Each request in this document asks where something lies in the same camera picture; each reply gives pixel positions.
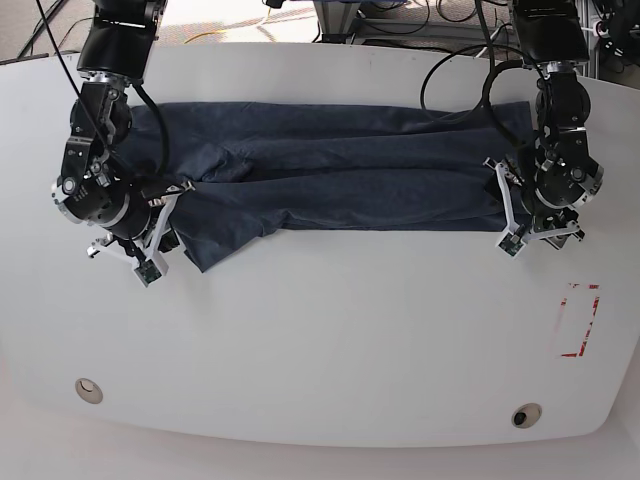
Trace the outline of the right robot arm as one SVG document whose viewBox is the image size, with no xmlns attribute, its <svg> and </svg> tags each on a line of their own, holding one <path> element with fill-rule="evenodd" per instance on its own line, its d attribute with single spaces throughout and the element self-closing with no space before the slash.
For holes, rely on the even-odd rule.
<svg viewBox="0 0 640 480">
<path fill-rule="evenodd" d="M 158 106 L 143 88 L 146 66 L 166 4 L 163 1 L 98 1 L 80 52 L 83 82 L 72 88 L 60 174 L 52 188 L 58 210 L 70 221 L 97 225 L 106 234 L 87 249 L 126 262 L 149 286 L 167 274 L 163 255 L 180 244 L 169 217 L 191 182 L 169 180 L 169 132 Z M 133 173 L 116 147 L 132 127 L 126 91 L 133 88 L 158 122 L 160 159 L 149 175 Z"/>
</svg>

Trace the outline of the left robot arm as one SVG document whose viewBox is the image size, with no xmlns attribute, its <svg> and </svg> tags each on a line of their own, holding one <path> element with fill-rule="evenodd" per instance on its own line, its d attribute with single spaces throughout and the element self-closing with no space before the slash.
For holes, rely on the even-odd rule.
<svg viewBox="0 0 640 480">
<path fill-rule="evenodd" d="M 572 1 L 513 1 L 511 22 L 519 59 L 493 64 L 482 90 L 482 106 L 496 130 L 516 150 L 516 160 L 485 160 L 494 179 L 489 191 L 501 199 L 506 226 L 497 246 L 518 256 L 532 241 L 560 250 L 570 237 L 583 240 L 578 210 L 599 192 L 603 167 L 589 153 L 586 121 L 591 102 L 576 66 L 589 51 Z M 532 68 L 539 78 L 535 103 L 537 129 L 521 140 L 502 124 L 490 103 L 497 76 Z"/>
</svg>

